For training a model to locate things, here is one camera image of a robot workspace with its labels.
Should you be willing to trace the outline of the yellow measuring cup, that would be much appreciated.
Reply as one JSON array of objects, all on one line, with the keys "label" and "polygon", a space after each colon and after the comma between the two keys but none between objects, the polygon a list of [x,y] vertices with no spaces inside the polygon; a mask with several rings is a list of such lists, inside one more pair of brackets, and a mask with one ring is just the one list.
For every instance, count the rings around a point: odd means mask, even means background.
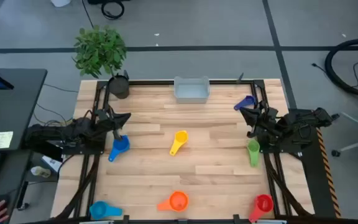
[{"label": "yellow measuring cup", "polygon": [[187,142],[187,140],[188,140],[187,131],[183,130],[183,131],[176,132],[169,154],[171,156],[175,156],[178,150]]}]

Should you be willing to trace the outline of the orange measuring cup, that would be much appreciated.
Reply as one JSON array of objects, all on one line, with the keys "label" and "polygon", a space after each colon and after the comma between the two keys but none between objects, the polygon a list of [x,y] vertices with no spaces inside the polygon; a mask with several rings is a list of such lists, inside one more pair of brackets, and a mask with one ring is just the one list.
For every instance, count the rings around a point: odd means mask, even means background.
[{"label": "orange measuring cup", "polygon": [[157,205],[157,210],[171,210],[174,212],[183,212],[187,209],[189,198],[182,191],[174,191],[169,198]]}]

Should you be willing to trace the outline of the turquoise measuring cup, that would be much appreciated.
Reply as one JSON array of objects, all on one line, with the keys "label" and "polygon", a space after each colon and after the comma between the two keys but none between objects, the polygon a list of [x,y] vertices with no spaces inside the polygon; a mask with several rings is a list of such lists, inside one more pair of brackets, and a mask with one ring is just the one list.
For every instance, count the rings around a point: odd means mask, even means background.
[{"label": "turquoise measuring cup", "polygon": [[101,220],[111,216],[121,216],[123,209],[110,206],[110,204],[104,201],[97,201],[89,208],[92,219]]}]

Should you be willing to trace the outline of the small dark blue measuring cup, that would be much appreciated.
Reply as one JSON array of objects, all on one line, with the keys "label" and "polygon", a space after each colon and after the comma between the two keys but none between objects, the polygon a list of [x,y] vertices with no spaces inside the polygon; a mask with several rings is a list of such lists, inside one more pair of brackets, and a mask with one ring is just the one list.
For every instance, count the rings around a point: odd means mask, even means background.
[{"label": "small dark blue measuring cup", "polygon": [[234,106],[234,109],[237,111],[243,107],[250,105],[255,105],[255,98],[252,95],[247,95],[243,100],[241,100]]}]

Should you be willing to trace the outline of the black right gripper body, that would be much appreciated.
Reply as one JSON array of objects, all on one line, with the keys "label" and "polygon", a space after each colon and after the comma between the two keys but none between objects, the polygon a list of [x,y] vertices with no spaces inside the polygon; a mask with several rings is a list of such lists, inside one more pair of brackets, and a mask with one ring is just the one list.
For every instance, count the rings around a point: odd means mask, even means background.
[{"label": "black right gripper body", "polygon": [[257,117],[254,133],[257,136],[269,134],[276,137],[277,130],[275,129],[275,125],[277,123],[277,109],[269,107],[266,102],[260,102],[258,109],[260,110],[260,114]]}]

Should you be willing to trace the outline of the black desk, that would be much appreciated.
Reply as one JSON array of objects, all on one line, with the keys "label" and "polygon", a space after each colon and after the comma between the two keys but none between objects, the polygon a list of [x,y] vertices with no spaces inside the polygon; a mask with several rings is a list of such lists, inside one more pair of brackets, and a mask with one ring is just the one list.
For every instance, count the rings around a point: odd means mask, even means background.
[{"label": "black desk", "polygon": [[24,136],[46,76],[45,69],[0,68],[0,77],[14,85],[13,90],[0,90],[0,132],[13,132],[10,147],[0,149],[0,195],[11,197],[9,216],[16,207],[33,156],[24,147]]}]

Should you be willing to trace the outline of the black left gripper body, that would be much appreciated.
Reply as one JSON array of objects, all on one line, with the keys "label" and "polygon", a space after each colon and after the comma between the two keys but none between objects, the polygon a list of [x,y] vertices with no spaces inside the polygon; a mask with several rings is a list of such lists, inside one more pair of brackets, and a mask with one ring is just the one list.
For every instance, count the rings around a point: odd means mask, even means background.
[{"label": "black left gripper body", "polygon": [[107,105],[105,109],[99,109],[96,111],[96,115],[99,118],[96,123],[96,130],[99,132],[112,131],[117,134],[116,123],[114,120],[114,111],[110,105]]}]

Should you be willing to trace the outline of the green measuring cup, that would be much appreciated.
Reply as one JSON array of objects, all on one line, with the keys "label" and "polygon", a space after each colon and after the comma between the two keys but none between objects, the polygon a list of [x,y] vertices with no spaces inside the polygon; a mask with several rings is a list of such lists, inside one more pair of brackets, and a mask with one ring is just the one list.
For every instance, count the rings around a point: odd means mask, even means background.
[{"label": "green measuring cup", "polygon": [[250,165],[252,167],[257,167],[259,163],[259,151],[260,151],[260,145],[258,141],[255,139],[251,139],[248,142],[247,149],[250,157]]}]

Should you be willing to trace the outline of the clear plastic bottle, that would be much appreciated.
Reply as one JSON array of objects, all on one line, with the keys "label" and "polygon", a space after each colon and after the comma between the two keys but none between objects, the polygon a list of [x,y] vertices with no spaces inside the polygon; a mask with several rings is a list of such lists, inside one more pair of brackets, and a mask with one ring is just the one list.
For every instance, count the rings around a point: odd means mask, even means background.
[{"label": "clear plastic bottle", "polygon": [[41,166],[35,166],[30,169],[32,175],[37,177],[49,178],[51,176],[51,170],[45,169]]}]

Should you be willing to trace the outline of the yellow sticky note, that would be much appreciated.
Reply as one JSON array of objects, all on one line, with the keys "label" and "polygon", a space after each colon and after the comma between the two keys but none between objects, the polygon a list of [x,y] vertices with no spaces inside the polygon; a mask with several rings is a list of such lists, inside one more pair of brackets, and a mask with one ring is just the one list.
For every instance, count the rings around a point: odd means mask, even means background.
[{"label": "yellow sticky note", "polygon": [[9,148],[12,141],[12,137],[12,131],[0,132],[0,149]]}]

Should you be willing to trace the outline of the grey plastic basket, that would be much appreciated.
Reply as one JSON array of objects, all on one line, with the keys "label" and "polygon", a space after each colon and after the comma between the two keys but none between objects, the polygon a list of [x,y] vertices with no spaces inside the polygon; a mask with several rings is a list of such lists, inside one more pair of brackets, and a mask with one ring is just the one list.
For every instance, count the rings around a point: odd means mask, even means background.
[{"label": "grey plastic basket", "polygon": [[177,103],[203,104],[209,98],[209,78],[182,78],[175,77],[173,93]]}]

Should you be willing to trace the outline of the red measuring cup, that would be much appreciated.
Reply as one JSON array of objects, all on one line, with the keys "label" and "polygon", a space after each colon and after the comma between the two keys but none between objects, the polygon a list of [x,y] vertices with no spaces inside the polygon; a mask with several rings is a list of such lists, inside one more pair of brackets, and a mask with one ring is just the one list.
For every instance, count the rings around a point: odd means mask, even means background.
[{"label": "red measuring cup", "polygon": [[271,212],[274,208],[271,195],[261,194],[255,197],[253,209],[249,215],[249,221],[255,223],[265,214]]}]

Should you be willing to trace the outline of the black metal base plate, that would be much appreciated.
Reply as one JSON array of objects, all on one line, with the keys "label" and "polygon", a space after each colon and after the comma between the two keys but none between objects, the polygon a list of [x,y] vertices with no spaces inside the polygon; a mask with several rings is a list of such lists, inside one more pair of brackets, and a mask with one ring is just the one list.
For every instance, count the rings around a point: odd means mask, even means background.
[{"label": "black metal base plate", "polygon": [[321,130],[312,128],[310,138],[311,144],[293,157],[303,164],[315,215],[340,218],[341,211]]}]

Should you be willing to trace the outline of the green leafy plant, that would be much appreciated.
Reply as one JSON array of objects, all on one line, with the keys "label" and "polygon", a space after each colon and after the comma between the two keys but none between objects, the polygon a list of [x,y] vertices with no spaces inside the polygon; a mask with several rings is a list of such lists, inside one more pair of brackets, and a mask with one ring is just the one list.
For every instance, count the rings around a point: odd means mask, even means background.
[{"label": "green leafy plant", "polygon": [[81,76],[99,78],[102,71],[113,77],[117,75],[127,53],[126,43],[117,30],[108,26],[81,28],[75,39],[76,56],[72,60]]}]

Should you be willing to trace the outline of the black plant pot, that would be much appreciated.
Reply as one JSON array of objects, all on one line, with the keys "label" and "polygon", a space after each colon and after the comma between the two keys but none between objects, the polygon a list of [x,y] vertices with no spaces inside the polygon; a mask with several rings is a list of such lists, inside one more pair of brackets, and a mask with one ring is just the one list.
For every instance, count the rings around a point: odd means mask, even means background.
[{"label": "black plant pot", "polygon": [[108,91],[119,99],[129,96],[129,79],[124,75],[112,77],[107,84]]}]

